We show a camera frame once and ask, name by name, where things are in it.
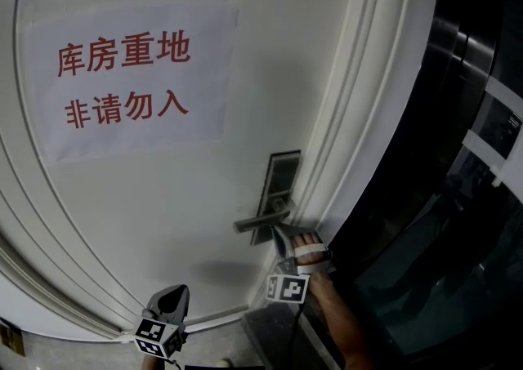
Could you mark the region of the person's left forearm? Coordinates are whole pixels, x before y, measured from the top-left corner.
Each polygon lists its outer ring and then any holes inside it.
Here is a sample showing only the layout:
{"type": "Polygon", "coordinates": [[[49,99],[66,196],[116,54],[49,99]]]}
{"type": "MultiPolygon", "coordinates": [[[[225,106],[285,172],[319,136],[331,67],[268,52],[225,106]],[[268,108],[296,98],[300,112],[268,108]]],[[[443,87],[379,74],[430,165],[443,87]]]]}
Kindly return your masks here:
{"type": "Polygon", "coordinates": [[[177,363],[146,355],[143,359],[141,370],[181,370],[181,367],[177,363]]]}

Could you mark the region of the dark stone plinth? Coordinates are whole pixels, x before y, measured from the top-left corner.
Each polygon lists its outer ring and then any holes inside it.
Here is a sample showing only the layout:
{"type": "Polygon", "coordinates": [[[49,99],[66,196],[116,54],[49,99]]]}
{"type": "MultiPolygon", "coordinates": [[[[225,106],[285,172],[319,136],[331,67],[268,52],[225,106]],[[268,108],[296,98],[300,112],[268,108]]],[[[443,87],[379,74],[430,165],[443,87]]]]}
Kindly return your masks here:
{"type": "Polygon", "coordinates": [[[266,370],[342,370],[296,307],[270,303],[247,313],[241,323],[266,370]]]}

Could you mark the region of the person's right forearm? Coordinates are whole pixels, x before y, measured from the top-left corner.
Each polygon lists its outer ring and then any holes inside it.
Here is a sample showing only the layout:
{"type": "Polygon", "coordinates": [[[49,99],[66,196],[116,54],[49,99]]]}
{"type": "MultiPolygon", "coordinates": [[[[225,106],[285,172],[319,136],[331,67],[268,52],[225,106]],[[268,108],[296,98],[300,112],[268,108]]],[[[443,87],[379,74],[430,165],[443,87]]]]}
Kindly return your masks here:
{"type": "Polygon", "coordinates": [[[308,288],[324,314],[344,370],[377,370],[360,325],[326,273],[310,275],[308,288]]]}

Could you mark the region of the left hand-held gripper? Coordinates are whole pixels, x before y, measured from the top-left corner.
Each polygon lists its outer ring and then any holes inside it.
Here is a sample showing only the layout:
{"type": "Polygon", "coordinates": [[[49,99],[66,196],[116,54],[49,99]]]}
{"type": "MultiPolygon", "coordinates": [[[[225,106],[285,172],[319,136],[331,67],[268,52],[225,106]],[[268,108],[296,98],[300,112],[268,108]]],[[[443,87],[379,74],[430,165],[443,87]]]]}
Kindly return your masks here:
{"type": "Polygon", "coordinates": [[[187,285],[171,286],[155,293],[133,328],[137,348],[158,358],[171,358],[180,351],[188,337],[184,319],[189,303],[187,285]]]}

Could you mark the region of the silver door lock plate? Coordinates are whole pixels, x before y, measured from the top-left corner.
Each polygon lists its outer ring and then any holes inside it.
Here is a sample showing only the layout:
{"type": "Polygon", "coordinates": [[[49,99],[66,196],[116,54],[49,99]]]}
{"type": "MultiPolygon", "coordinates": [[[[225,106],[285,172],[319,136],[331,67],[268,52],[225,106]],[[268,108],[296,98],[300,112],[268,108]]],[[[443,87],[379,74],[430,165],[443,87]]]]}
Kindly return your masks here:
{"type": "Polygon", "coordinates": [[[300,157],[300,150],[270,156],[257,216],[275,215],[276,221],[288,217],[293,207],[291,197],[300,157]]]}

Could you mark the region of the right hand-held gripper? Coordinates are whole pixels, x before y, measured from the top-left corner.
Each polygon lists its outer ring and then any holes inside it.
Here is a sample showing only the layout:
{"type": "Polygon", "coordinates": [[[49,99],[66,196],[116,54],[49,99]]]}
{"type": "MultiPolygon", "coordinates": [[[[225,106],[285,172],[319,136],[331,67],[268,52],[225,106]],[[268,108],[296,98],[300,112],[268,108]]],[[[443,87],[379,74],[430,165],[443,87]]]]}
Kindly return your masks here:
{"type": "Polygon", "coordinates": [[[266,299],[287,304],[303,304],[310,275],[333,269],[332,253],[314,230],[290,229],[290,226],[284,223],[274,223],[270,229],[278,262],[275,272],[267,277],[266,299]],[[316,233],[323,245],[309,245],[294,251],[292,238],[305,233],[316,233]],[[300,256],[308,252],[327,252],[328,257],[314,265],[297,265],[295,255],[300,256]]]}

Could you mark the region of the white taped paper sheet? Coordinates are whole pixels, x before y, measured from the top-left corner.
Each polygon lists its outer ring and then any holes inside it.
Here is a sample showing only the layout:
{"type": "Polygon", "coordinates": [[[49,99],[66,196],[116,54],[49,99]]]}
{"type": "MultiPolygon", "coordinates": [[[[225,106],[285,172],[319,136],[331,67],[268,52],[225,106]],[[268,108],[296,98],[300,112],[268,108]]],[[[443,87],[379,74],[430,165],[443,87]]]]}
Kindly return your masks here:
{"type": "MultiPolygon", "coordinates": [[[[523,99],[496,78],[489,77],[486,92],[495,100],[508,107],[523,120],[523,99]]],[[[463,146],[485,163],[494,174],[492,185],[504,183],[523,203],[523,126],[508,158],[482,140],[472,130],[468,130],[463,146]]]]}

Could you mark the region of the person's right hand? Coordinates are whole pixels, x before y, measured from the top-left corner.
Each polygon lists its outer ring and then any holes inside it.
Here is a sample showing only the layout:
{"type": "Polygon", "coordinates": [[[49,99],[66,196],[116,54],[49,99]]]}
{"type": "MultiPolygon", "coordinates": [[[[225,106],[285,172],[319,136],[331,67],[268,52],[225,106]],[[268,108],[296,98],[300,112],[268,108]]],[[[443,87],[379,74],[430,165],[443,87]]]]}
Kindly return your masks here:
{"type": "MultiPolygon", "coordinates": [[[[301,247],[308,247],[309,245],[321,244],[316,233],[298,234],[292,238],[292,245],[294,251],[301,247]]],[[[327,252],[308,252],[303,255],[295,255],[297,265],[314,265],[327,259],[327,252]]]]}

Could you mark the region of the cardboard box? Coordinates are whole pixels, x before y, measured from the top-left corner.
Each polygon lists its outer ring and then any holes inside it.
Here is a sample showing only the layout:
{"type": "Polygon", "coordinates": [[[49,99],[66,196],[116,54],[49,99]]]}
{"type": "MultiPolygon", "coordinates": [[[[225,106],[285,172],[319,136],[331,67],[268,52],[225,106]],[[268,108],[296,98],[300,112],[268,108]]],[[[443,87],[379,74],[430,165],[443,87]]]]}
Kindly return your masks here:
{"type": "Polygon", "coordinates": [[[25,347],[21,329],[2,318],[0,318],[0,341],[16,354],[25,357],[25,347]]]}

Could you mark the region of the paper notice with red lettering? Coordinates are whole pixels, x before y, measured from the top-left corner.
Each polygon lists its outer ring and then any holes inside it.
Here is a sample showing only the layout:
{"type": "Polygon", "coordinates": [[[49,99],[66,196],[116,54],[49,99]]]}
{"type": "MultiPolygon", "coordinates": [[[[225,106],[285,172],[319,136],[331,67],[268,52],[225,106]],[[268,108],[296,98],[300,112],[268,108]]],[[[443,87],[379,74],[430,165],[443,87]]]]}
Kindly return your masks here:
{"type": "Polygon", "coordinates": [[[155,3],[28,25],[27,110],[48,164],[222,136],[239,10],[155,3]]]}

